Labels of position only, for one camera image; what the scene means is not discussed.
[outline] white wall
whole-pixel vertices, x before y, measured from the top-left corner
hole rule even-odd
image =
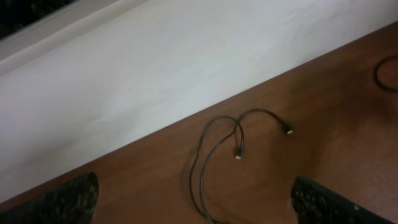
[[[397,9],[395,0],[150,0],[17,61],[0,74],[0,201],[386,26]]]

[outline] black wire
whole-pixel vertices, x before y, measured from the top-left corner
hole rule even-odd
[[[391,60],[394,60],[394,59],[398,59],[398,55],[393,55],[393,56],[390,56],[388,58],[385,58],[385,59],[381,60],[376,65],[376,67],[374,68],[374,71],[373,71],[373,79],[374,79],[374,82],[376,83],[376,85],[378,87],[380,87],[382,90],[388,91],[390,93],[398,93],[398,90],[395,89],[395,88],[388,87],[388,86],[386,86],[385,84],[383,84],[380,81],[380,79],[379,79],[379,70],[385,63],[387,63],[387,62],[389,62]]]
[[[239,126],[240,131],[241,131],[241,145],[240,145],[239,150],[238,150],[238,152],[237,152],[237,153],[240,153],[239,155],[237,155],[237,159],[240,159],[240,158],[241,158],[241,156],[243,155],[244,134],[243,134],[242,126],[240,125],[240,121],[241,121],[245,116],[247,116],[248,114],[253,113],[253,112],[263,112],[263,113],[267,113],[267,114],[271,115],[274,119],[276,119],[276,120],[282,125],[282,130],[283,130],[286,134],[291,134],[291,133],[293,132],[292,129],[291,129],[291,127],[290,127],[287,123],[285,123],[284,121],[282,121],[276,114],[274,114],[274,113],[272,113],[272,112],[270,112],[270,111],[268,111],[268,110],[260,109],[260,108],[255,108],[255,109],[248,110],[248,111],[244,112],[241,116],[239,116],[238,119],[232,118],[232,117],[230,117],[230,116],[219,116],[219,117],[216,117],[216,118],[212,119],[212,120],[205,126],[205,128],[203,129],[203,132],[202,132],[202,134],[201,134],[201,138],[200,138],[200,142],[199,142],[199,147],[198,147],[198,150],[197,150],[197,156],[196,156],[196,158],[195,158],[195,160],[194,160],[194,162],[193,162],[193,165],[192,165],[192,169],[191,169],[191,173],[190,173],[190,186],[189,186],[189,188],[190,188],[191,199],[192,199],[192,202],[193,202],[195,208],[198,210],[198,212],[199,212],[202,216],[204,216],[204,217],[205,217],[210,223],[212,223],[212,224],[222,223],[222,222],[219,222],[219,221],[217,221],[217,220],[212,219],[212,217],[210,216],[210,214],[209,214],[209,212],[208,212],[208,210],[207,210],[207,208],[206,208],[206,205],[205,205],[205,199],[204,199],[204,195],[203,195],[203,186],[204,186],[204,178],[205,178],[205,171],[206,171],[206,168],[207,168],[207,164],[208,164],[208,162],[209,162],[209,160],[210,160],[210,157],[213,155],[213,153],[218,149],[218,147],[219,147],[221,144],[223,144],[228,138],[230,138],[230,137],[235,133],[236,128],[237,128],[238,126]],[[200,202],[201,202],[201,206],[202,206],[202,210],[203,210],[203,212],[202,212],[202,211],[199,209],[199,207],[198,207],[198,205],[197,205],[197,203],[196,203],[196,201],[195,201],[195,198],[194,198],[194,196],[193,196],[193,190],[192,190],[192,176],[193,176],[193,171],[194,171],[194,169],[195,169],[195,166],[196,166],[196,163],[197,163],[197,160],[198,160],[199,150],[200,150],[200,148],[201,148],[203,139],[205,138],[205,135],[206,135],[206,133],[207,133],[208,128],[210,127],[210,125],[211,125],[214,121],[216,121],[216,120],[218,120],[218,119],[225,119],[225,118],[227,118],[227,119],[232,119],[232,120],[235,122],[235,127],[234,127],[233,131],[232,131],[229,135],[225,136],[219,143],[217,143],[217,144],[213,147],[213,149],[212,149],[212,150],[209,152],[209,154],[207,155],[207,157],[206,157],[206,159],[205,159],[205,162],[203,163],[203,167],[202,167],[201,174],[200,174],[200,184],[199,184]]]
[[[231,116],[218,116],[218,117],[213,118],[211,121],[209,121],[209,122],[206,124],[205,128],[203,128],[202,134],[201,134],[201,136],[200,136],[199,146],[198,146],[198,149],[197,149],[197,154],[196,154],[195,160],[193,161],[192,168],[191,168],[190,175],[189,175],[189,191],[190,191],[190,196],[191,196],[193,205],[195,206],[196,210],[197,210],[203,217],[207,218],[211,223],[214,223],[214,224],[215,224],[215,223],[225,224],[225,223],[223,223],[223,222],[220,222],[220,221],[217,221],[217,220],[212,219],[211,216],[210,216],[210,214],[208,213],[206,207],[203,206],[203,205],[204,205],[203,202],[201,203],[201,204],[202,204],[202,208],[204,208],[203,211],[201,211],[201,210],[199,209],[199,206],[198,206],[198,204],[196,203],[195,197],[194,197],[194,195],[193,195],[193,189],[192,189],[193,171],[195,170],[195,166],[196,166],[196,164],[197,164],[197,162],[198,162],[199,152],[200,152],[201,146],[202,146],[202,144],[203,144],[203,140],[204,140],[204,138],[205,138],[205,136],[206,136],[206,134],[207,134],[207,131],[208,131],[209,127],[211,126],[211,124],[213,124],[215,121],[217,121],[217,120],[219,120],[219,119],[231,119],[231,120],[233,120],[233,121],[235,122],[235,126],[234,126],[234,129],[232,130],[232,132],[229,133],[226,137],[224,137],[224,139],[221,140],[221,141],[224,142],[225,140],[227,140],[228,138],[230,138],[230,137],[235,133],[236,128],[239,126],[239,129],[240,129],[240,131],[241,131],[241,147],[243,146],[243,142],[244,142],[243,128],[242,128],[242,126],[239,124],[239,122],[238,122],[237,119],[235,119],[235,118],[233,118],[233,117],[231,117]]]

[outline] wooden desk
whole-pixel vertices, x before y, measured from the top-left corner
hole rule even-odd
[[[294,178],[305,174],[398,222],[398,96],[381,91],[371,78],[380,59],[398,53],[397,40],[395,23],[0,208],[92,170],[101,189],[94,223],[206,223],[188,194],[188,171],[202,128],[216,115],[237,116],[258,107],[287,120],[294,135],[283,135],[277,123],[263,114],[243,121],[244,159],[234,159],[236,142],[231,139],[219,148],[207,170],[206,201],[215,216],[231,223],[296,223],[289,193]],[[217,122],[210,129],[201,162],[231,127],[229,122]]]

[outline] black object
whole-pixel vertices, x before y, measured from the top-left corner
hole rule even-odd
[[[390,92],[390,93],[398,93],[398,90],[397,90],[397,89],[388,87],[387,85],[383,84],[383,82],[381,82],[380,79],[379,79],[379,70],[380,70],[380,68],[381,68],[385,63],[390,62],[391,60],[398,60],[398,55],[390,56],[390,57],[388,57],[388,58],[385,58],[385,59],[381,60],[381,61],[376,65],[376,67],[374,68],[374,71],[373,71],[373,79],[374,79],[374,82],[376,83],[376,85],[377,85],[378,87],[380,87],[382,90],[388,91],[388,92]]]
[[[292,203],[298,224],[393,224],[307,177],[297,177]]]
[[[77,0],[0,0],[0,39]]]
[[[94,173],[77,177],[39,198],[0,214],[2,224],[89,224],[99,195]]]
[[[248,114],[251,114],[251,113],[254,113],[254,112],[260,112],[260,113],[265,113],[265,114],[270,115],[271,117],[273,117],[274,119],[276,119],[276,120],[281,124],[282,130],[283,130],[283,132],[284,132],[285,134],[292,134],[292,133],[293,133],[292,128],[291,128],[286,122],[282,121],[276,114],[274,114],[273,112],[270,112],[269,110],[259,109],[259,108],[255,108],[255,109],[248,110],[248,111],[244,112],[241,116],[239,116],[237,119],[236,119],[236,118],[233,118],[233,117],[231,117],[231,116],[218,116],[218,117],[213,118],[211,121],[209,121],[209,122],[206,124],[206,126],[205,126],[205,128],[203,129],[203,132],[202,132],[202,134],[201,134],[201,136],[200,136],[199,145],[198,145],[198,148],[197,148],[197,154],[196,154],[195,160],[193,161],[192,168],[191,168],[191,171],[190,171],[190,176],[189,176],[189,191],[190,191],[191,200],[192,200],[193,205],[195,206],[196,210],[197,210],[204,218],[206,218],[210,223],[213,223],[213,224],[216,224],[216,223],[217,223],[217,224],[222,224],[223,222],[214,220],[214,219],[211,217],[211,215],[210,215],[210,213],[208,212],[208,210],[206,209],[205,199],[204,199],[204,197],[203,197],[203,185],[204,185],[203,179],[205,178],[205,171],[206,171],[207,163],[208,163],[208,161],[210,160],[211,155],[213,155],[213,153],[218,149],[218,147],[219,147],[223,142],[225,142],[228,138],[230,138],[230,137],[236,132],[237,127],[239,127],[239,129],[240,129],[240,131],[241,131],[241,143],[240,143],[239,149],[238,149],[238,150],[236,151],[236,153],[235,153],[235,159],[242,159],[242,157],[243,157],[243,151],[244,151],[244,134],[243,134],[243,128],[242,128],[242,126],[241,126],[241,124],[240,124],[240,121],[241,121],[245,116],[247,116]],[[219,119],[230,119],[230,120],[234,121],[235,125],[234,125],[234,129],[233,129],[227,136],[225,136],[219,143],[217,143],[217,144],[213,147],[213,149],[212,149],[212,150],[210,151],[210,153],[207,155],[207,157],[206,157],[206,159],[205,159],[205,162],[204,162],[204,164],[203,164],[203,167],[201,168],[200,185],[199,185],[200,203],[201,203],[201,207],[202,207],[202,210],[203,210],[203,211],[201,211],[200,208],[199,208],[199,206],[198,206],[198,204],[197,204],[197,202],[196,202],[196,200],[195,200],[195,197],[194,197],[194,195],[193,195],[193,190],[192,190],[193,171],[195,170],[195,166],[196,166],[196,164],[197,164],[197,162],[198,162],[199,152],[200,152],[200,149],[201,149],[201,145],[202,145],[202,143],[203,143],[203,140],[204,140],[204,138],[205,138],[205,136],[206,136],[206,133],[207,133],[209,127],[211,126],[211,124],[213,124],[215,121],[217,121],[217,120],[219,120]]]

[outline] cable connector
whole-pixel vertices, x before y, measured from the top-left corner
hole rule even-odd
[[[235,159],[242,159],[243,157],[243,142],[241,143],[241,146],[239,147],[239,149],[236,151],[235,154]]]
[[[285,134],[293,134],[293,129],[288,124],[283,124],[282,129],[284,130]]]

